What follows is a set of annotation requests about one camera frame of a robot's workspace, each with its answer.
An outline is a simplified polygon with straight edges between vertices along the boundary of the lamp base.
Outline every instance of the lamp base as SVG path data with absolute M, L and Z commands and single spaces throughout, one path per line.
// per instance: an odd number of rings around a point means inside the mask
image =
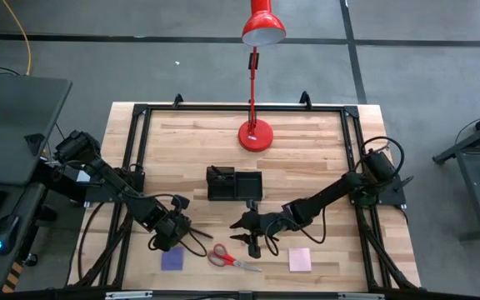
M 240 145 L 251 152 L 261 152 L 270 147 L 273 142 L 273 130 L 270 124 L 263 120 L 257 120 L 253 135 L 249 135 L 249 121 L 246 121 L 238 129 L 238 141 Z

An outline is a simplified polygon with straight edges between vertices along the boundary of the lamp shade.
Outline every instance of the lamp shade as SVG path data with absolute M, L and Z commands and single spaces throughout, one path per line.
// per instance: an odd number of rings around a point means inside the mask
M 251 17 L 243 28 L 242 41 L 259 47 L 279 43 L 286 35 L 281 20 L 272 13 L 271 0 L 251 0 Z

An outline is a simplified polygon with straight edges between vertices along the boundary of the wheel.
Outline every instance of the wheel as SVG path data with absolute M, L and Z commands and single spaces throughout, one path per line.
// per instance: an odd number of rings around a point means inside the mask
M 34 267 L 38 263 L 38 256 L 36 254 L 29 253 L 27 259 L 23 261 L 23 264 L 27 267 Z

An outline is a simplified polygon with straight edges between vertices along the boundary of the pink sticky note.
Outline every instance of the pink sticky note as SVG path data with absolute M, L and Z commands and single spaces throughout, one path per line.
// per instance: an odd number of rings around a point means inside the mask
M 290 272 L 311 272 L 313 265 L 310 259 L 310 249 L 288 249 L 288 264 L 290 265 Z

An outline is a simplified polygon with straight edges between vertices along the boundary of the scissor blade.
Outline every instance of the scissor blade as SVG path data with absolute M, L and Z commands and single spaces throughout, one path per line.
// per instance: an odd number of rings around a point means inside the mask
M 239 266 L 240 268 L 246 269 L 246 270 L 248 270 L 248 271 L 254 271 L 254 272 L 262 272 L 262 271 L 263 271 L 263 270 L 261 270 L 260 268 L 254 267 L 254 266 L 249 265 L 249 264 L 247 264 L 247 263 L 245 263 L 245 262 L 238 262 L 238 266 Z

